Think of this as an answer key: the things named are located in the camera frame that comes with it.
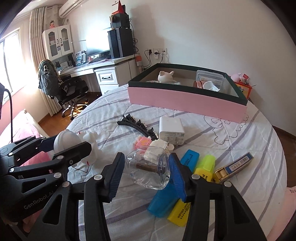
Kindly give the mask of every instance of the office chair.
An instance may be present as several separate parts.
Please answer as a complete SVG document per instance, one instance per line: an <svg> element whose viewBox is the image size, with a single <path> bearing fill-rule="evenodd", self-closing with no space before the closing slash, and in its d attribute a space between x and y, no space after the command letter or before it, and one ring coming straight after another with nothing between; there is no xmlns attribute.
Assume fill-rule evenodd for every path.
<svg viewBox="0 0 296 241"><path fill-rule="evenodd" d="M38 66L38 80L39 89L42 89L45 95L48 95L51 99L56 97L61 106L69 103L68 108L62 113L62 117L65 117L67 110L71 110L70 119L73 120L74 111L78 107L87 106L86 104L77 104L75 101L75 99L80 99L87 93L89 88L86 82L79 77L67 77L62 80L50 60L44 59L40 62Z"/></svg>
<svg viewBox="0 0 296 241"><path fill-rule="evenodd" d="M71 110L71 120L74 120L73 113L79 108L79 107L87 107L87 104L77 104L76 99L83 98L86 93L88 92L89 88L84 80L82 80L79 77L73 77L69 79L64 79L64 82L59 86L59 91L56 96L51 96L51 99L54 97L57 98L58 103L61 106L66 106L68 103L68 107L63 111L62 117L65 117L65 112L68 110ZM68 90L65 92L63 88L67 86Z"/></svg>

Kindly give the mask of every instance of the plush toy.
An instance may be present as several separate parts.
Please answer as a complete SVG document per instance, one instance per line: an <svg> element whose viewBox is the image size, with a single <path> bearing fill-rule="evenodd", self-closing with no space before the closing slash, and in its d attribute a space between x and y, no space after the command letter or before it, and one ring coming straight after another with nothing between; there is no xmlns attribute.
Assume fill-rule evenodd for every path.
<svg viewBox="0 0 296 241"><path fill-rule="evenodd" d="M72 131L64 130L57 135L54 141L54 152L58 153L86 141L91 144L91 153L82 158L81 162L91 165L102 155L102 151L96 143L97 138L98 133L96 132L81 131L75 134Z"/></svg>
<svg viewBox="0 0 296 241"><path fill-rule="evenodd" d="M78 132L78 137L80 138L81 142L88 142L91 144L91 153L83 158L81 161L90 164L95 163L95 161L102 156L102 151L98 148L98 144L96 140L98 139L98 133L94 132L86 132L80 131Z"/></svg>
<svg viewBox="0 0 296 241"><path fill-rule="evenodd" d="M158 76L159 83L176 82L173 80L173 74L173 71L171 73L160 71Z"/></svg>
<svg viewBox="0 0 296 241"><path fill-rule="evenodd" d="M241 80L241 73L238 73L238 74L233 74L232 76L231 76L231 79L234 81L234 82L236 82L236 83L238 83L240 80Z"/></svg>

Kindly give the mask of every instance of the open box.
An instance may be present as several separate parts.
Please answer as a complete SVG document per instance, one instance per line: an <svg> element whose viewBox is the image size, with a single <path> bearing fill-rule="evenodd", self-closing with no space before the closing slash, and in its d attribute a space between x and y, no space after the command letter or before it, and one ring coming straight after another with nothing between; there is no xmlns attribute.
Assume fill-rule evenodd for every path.
<svg viewBox="0 0 296 241"><path fill-rule="evenodd" d="M193 87L197 71L220 74L224 78L219 92ZM152 83L159 72L174 71L173 79L180 83ZM240 123L248 100L232 79L223 72L180 64L156 64L128 82L131 104L141 104L186 111Z"/></svg>

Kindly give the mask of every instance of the chair base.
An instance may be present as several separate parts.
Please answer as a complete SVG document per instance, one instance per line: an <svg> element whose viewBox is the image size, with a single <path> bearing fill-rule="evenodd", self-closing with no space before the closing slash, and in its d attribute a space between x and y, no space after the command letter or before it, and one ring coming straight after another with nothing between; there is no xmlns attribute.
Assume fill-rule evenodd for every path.
<svg viewBox="0 0 296 241"><path fill-rule="evenodd" d="M68 110L71 110L71 117L70 117L70 120L74 120L74 115L73 113L75 112L75 110L80 107L80 106L85 106L87 107L88 105L87 104L76 104L74 101L72 101L72 104L69 104L68 105L68 108L66 108L63 113L62 113L62 118L65 117L65 112L68 111Z"/></svg>

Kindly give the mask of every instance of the yellow highlighter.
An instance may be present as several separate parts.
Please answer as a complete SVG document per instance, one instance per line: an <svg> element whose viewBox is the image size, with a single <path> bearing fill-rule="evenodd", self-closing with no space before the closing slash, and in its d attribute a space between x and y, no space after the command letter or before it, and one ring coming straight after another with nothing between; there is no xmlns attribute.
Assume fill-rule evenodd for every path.
<svg viewBox="0 0 296 241"><path fill-rule="evenodd" d="M208 182L212 180L216 158L212 155L206 155L201 161L197 162L194 174L198 174ZM179 199L168 216L172 223L184 227L189 217L190 203L184 203Z"/></svg>

